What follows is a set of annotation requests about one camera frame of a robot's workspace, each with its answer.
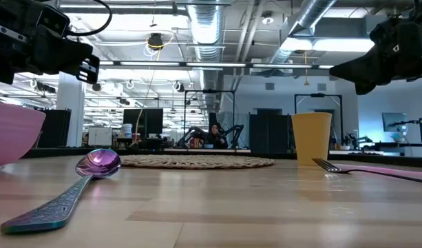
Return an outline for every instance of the woven placemat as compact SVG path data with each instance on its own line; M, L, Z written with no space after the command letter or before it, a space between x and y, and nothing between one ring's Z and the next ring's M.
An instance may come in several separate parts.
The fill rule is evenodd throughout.
M268 158L227 155L128 155L122 166L172 169L242 169L273 165Z

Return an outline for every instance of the spoon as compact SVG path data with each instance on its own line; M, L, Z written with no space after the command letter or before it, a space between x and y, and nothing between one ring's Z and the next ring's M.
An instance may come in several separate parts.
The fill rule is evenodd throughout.
M9 220L0 226L5 234L58 229L70 220L79 197L92 178L106 178L119 170L119 155L110 149L97 149L76 165L79 181L48 203Z

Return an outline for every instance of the pink bowl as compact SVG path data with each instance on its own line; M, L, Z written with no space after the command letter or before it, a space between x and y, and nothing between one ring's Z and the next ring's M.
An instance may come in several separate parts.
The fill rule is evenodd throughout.
M40 111L0 103L0 165L15 162L28 152L44 119Z

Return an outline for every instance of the woman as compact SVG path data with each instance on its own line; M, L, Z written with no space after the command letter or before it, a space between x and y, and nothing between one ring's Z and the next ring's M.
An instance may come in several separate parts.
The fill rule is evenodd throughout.
M226 138L221 135L222 126L219 123L212 125L211 134L208 137L208 143L213 144L214 149L227 149Z

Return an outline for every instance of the column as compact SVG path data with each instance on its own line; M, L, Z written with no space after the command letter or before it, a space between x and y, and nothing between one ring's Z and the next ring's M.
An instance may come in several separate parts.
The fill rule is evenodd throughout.
M82 145L86 88L87 84L78 81L75 76L63 72L59 73L56 109L72 110L67 137L68 147L80 147Z

